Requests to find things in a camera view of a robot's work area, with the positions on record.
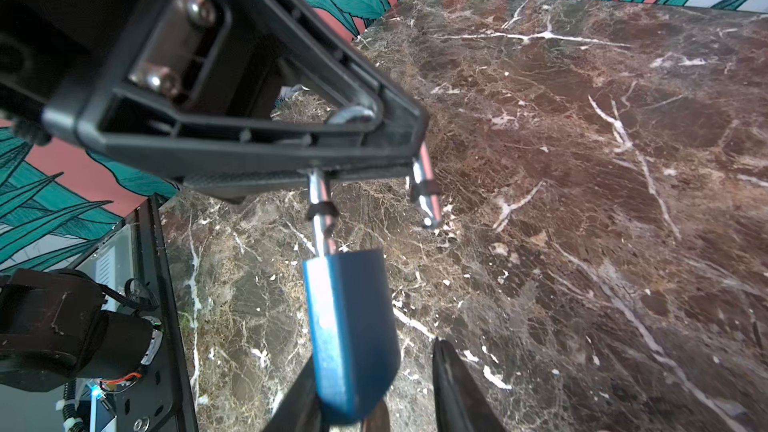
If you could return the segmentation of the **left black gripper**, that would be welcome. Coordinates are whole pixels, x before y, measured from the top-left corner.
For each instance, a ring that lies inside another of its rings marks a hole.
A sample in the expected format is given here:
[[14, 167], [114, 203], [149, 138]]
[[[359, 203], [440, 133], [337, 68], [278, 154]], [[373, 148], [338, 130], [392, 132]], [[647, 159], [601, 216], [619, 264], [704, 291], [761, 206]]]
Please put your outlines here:
[[1, 0], [1, 117], [30, 144], [193, 144], [198, 0]]

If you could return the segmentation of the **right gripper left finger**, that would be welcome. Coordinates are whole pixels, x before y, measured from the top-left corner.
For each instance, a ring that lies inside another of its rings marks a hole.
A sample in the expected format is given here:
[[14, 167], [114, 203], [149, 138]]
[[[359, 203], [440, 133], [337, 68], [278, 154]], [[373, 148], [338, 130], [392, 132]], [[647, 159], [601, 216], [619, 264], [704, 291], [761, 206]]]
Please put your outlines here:
[[310, 357], [263, 432], [327, 432], [316, 393], [313, 358]]

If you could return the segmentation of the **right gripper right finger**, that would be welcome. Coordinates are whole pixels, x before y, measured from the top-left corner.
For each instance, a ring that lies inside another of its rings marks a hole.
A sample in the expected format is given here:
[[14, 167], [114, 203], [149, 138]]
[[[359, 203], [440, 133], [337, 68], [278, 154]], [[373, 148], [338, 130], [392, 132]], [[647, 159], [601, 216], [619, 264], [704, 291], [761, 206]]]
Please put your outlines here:
[[502, 422], [448, 340], [434, 341], [432, 377], [438, 431], [505, 431]]

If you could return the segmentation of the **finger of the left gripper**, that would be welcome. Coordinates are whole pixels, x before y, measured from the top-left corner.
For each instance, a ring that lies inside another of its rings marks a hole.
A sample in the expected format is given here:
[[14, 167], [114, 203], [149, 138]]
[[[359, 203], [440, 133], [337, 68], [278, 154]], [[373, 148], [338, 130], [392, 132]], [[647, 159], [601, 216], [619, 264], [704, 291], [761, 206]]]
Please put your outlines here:
[[[405, 177], [410, 171], [410, 165], [400, 164], [366, 169], [330, 170], [325, 172], [325, 176], [331, 182], [361, 182]], [[183, 189], [227, 203], [240, 204], [249, 196], [305, 187], [308, 185], [308, 172], [188, 175], [179, 181], [179, 185]]]
[[304, 0], [118, 0], [54, 137], [159, 177], [424, 176], [427, 112]]

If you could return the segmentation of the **blue padlock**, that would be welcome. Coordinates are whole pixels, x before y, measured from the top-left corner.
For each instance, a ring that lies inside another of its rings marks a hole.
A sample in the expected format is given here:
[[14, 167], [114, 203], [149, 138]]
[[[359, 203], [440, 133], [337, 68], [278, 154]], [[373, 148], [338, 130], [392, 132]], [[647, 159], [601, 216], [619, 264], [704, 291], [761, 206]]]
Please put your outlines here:
[[325, 424], [362, 422], [391, 387], [401, 358], [379, 249], [341, 251], [329, 175], [306, 171], [315, 256], [302, 264], [314, 383]]

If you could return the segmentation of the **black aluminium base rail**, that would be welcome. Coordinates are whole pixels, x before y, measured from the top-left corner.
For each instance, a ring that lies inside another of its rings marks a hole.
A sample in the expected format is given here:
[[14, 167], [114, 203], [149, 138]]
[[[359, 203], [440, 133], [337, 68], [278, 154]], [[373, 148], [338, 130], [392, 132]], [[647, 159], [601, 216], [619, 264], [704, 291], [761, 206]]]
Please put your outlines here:
[[159, 349], [142, 377], [115, 397], [118, 431], [196, 431], [198, 429], [182, 333], [162, 232], [153, 195], [129, 216], [134, 233], [134, 278], [155, 305], [141, 315], [162, 333]]

